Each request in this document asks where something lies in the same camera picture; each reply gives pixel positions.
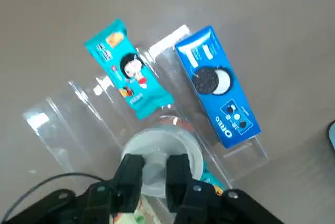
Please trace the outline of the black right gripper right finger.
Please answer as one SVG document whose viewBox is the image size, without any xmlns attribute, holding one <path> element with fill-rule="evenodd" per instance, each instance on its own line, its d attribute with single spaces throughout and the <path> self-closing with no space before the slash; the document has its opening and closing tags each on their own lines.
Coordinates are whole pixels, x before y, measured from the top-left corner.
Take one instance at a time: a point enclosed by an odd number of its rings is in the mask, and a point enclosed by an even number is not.
<svg viewBox="0 0 335 224">
<path fill-rule="evenodd" d="M 242 190 L 218 195 L 213 185 L 193 179 L 187 154 L 168 157 L 165 196 L 174 223 L 282 223 Z"/>
</svg>

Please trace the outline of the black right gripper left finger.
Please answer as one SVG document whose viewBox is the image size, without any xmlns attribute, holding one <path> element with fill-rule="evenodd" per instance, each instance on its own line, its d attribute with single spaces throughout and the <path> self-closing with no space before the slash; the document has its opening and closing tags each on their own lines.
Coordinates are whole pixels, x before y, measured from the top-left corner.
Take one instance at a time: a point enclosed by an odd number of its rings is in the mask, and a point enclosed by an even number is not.
<svg viewBox="0 0 335 224">
<path fill-rule="evenodd" d="M 143 167 L 143 156 L 126 154 L 109 180 L 87 173 L 55 175 L 20 196 L 5 213 L 5 223 L 109 223 L 118 213 L 135 212 L 141 195 Z M 80 195 L 66 188 L 58 189 L 17 215 L 11 215 L 37 189 L 69 176 L 92 178 L 95 182 Z"/>
</svg>

